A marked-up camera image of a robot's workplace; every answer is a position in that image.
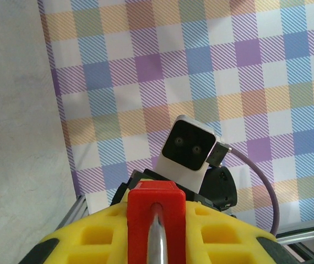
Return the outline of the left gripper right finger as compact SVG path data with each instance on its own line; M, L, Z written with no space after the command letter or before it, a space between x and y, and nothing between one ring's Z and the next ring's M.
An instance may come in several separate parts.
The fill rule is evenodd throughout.
M196 202L186 203L187 263L294 263L271 233Z

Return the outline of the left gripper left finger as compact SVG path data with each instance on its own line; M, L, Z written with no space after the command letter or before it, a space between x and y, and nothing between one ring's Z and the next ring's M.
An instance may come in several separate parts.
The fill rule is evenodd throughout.
M88 215L45 236L22 263L127 263L127 203Z

